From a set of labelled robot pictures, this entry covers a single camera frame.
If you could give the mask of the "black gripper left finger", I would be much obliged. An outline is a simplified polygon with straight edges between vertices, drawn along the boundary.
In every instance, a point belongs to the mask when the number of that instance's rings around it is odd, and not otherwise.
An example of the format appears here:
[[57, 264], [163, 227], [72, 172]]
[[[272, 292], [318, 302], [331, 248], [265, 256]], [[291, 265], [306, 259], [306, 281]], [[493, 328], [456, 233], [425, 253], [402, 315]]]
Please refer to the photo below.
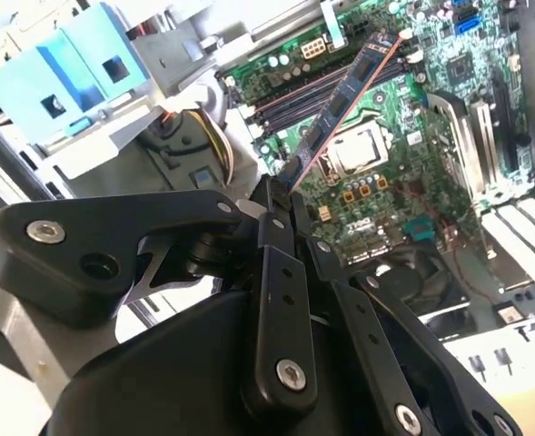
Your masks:
[[116, 340], [116, 317], [151, 284], [214, 275], [223, 286], [210, 297], [288, 293], [306, 299], [311, 319], [291, 196], [266, 177], [253, 193], [255, 216], [203, 190], [2, 209], [0, 333], [48, 400], [50, 418], [86, 364], [132, 340]]

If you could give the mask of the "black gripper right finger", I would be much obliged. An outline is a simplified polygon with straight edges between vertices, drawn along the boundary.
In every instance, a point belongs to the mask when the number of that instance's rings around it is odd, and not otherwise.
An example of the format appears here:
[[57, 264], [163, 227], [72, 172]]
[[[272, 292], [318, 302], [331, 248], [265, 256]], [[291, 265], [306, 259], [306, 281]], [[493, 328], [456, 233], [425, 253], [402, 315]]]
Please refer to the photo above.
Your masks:
[[291, 202], [310, 312], [329, 323], [332, 355], [358, 419], [355, 431], [519, 435], [517, 422], [392, 290], [362, 273], [349, 277], [330, 246], [309, 235], [298, 193]]

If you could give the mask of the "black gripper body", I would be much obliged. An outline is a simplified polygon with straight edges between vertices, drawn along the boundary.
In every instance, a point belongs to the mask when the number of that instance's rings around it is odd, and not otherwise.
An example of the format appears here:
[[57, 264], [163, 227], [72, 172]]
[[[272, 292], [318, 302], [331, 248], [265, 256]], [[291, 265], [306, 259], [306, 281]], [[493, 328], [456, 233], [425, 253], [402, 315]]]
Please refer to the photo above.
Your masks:
[[373, 435], [337, 335], [305, 298], [215, 295], [86, 364], [54, 435]]

